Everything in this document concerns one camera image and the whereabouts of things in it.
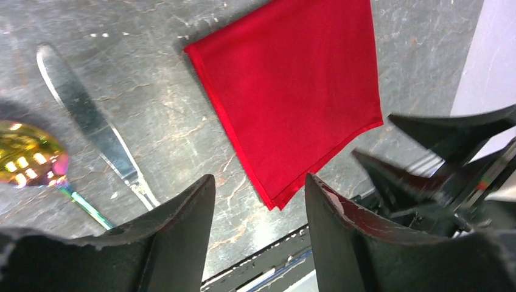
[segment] red napkin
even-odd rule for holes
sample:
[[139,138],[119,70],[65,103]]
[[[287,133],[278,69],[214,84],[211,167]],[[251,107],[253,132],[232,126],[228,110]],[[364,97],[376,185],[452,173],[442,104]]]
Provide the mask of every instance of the red napkin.
[[185,52],[269,209],[383,124],[369,0],[273,0]]

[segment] butter knife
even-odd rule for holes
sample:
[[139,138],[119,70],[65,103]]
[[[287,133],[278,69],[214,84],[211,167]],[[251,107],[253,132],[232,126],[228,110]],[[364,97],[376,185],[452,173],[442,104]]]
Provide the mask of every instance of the butter knife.
[[138,196],[148,210],[159,206],[133,156],[115,127],[95,106],[86,88],[54,47],[39,46],[36,60],[55,100],[66,109],[100,156]]

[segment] marble countertop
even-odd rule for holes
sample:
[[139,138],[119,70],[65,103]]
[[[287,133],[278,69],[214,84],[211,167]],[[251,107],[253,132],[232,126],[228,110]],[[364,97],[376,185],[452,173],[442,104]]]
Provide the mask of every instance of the marble countertop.
[[[29,122],[71,154],[72,185],[116,224],[146,208],[57,105],[36,64],[52,43],[120,131],[154,194],[173,198],[205,173],[217,203],[204,279],[306,224],[303,192],[284,211],[260,202],[182,52],[263,0],[12,0],[0,2],[0,119]],[[382,110],[448,115],[481,0],[372,1]],[[360,147],[401,164],[423,150],[391,125],[354,140],[318,175],[342,194],[370,188],[349,156]],[[55,189],[0,186],[0,226],[64,237],[103,232]]]

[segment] napkin hem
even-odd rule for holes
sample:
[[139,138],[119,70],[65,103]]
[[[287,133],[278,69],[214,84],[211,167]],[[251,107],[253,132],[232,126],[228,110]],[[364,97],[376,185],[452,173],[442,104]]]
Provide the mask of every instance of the napkin hem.
[[321,157],[314,165],[312,165],[308,170],[304,171],[301,175],[299,175],[296,179],[294,179],[284,190],[282,190],[278,194],[278,200],[273,199],[273,203],[278,207],[279,210],[283,210],[283,208],[288,204],[288,202],[294,197],[297,191],[305,184],[305,177],[308,173],[316,173],[321,168],[323,168],[335,155],[337,155],[344,147],[358,137],[360,134],[367,132],[373,128],[377,128],[383,125],[383,119],[379,122],[370,123],[369,125],[353,132],[348,137],[346,137],[342,142],[340,142],[337,146],[331,149],[328,153],[326,153],[323,157]]
[[237,156],[240,159],[240,163],[242,164],[243,169],[249,176],[249,179],[253,183],[254,188],[260,195],[267,209],[274,209],[275,205],[272,199],[267,195],[267,191],[265,191],[265,188],[263,187],[262,183],[254,174],[253,168],[251,167],[249,160],[247,160],[245,152],[243,151],[239,139],[233,129],[231,121],[229,120],[228,114],[226,113],[226,110],[224,109],[224,106],[222,105],[222,102],[220,101],[220,98],[218,97],[218,94],[215,88],[213,87],[211,78],[207,73],[206,67],[204,66],[203,57],[201,56],[194,44],[190,44],[187,47],[185,47],[184,51],[189,55],[190,59],[192,60],[193,66],[196,67],[199,79],[204,85],[204,89],[206,90],[208,97],[211,100],[215,112],[217,112],[218,118],[222,123],[222,127],[224,128],[224,130],[226,130],[226,134],[228,135],[228,138],[231,141],[231,144],[233,145],[233,148],[235,149],[235,152],[237,153]]

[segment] spoon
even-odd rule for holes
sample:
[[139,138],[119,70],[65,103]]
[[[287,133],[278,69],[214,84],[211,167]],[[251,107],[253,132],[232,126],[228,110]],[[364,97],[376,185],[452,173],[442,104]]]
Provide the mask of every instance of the spoon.
[[50,134],[24,123],[0,120],[0,183],[56,187],[105,229],[113,224],[72,189],[67,180],[68,154]]

